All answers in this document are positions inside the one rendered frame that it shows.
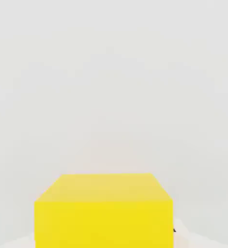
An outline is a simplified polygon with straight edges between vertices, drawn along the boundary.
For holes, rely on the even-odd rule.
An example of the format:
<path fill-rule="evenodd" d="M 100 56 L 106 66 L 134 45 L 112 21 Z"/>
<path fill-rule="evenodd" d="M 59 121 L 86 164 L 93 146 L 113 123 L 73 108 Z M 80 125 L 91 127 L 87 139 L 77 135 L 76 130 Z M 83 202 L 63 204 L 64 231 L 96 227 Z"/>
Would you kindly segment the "small yellow cube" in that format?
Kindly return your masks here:
<path fill-rule="evenodd" d="M 35 248 L 173 248 L 173 233 L 150 173 L 64 174 L 34 203 Z"/>

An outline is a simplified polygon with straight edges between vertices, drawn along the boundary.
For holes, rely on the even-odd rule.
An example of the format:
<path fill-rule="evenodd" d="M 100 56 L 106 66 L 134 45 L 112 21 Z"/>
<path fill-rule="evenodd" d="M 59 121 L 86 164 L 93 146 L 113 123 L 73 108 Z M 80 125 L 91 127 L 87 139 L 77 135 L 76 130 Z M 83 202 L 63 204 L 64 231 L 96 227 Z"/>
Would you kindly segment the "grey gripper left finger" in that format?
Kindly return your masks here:
<path fill-rule="evenodd" d="M 9 241 L 3 244 L 1 248 L 35 248 L 34 233 Z"/>

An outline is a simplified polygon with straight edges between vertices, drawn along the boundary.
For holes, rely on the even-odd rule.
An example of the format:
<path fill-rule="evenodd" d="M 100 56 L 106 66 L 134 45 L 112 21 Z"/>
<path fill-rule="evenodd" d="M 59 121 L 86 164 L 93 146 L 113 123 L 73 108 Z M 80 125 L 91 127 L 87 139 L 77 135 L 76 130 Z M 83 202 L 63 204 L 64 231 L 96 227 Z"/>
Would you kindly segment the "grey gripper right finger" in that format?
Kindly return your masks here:
<path fill-rule="evenodd" d="M 194 232 L 190 232 L 183 222 L 175 218 L 173 248 L 227 248 L 227 245 L 211 240 Z"/>

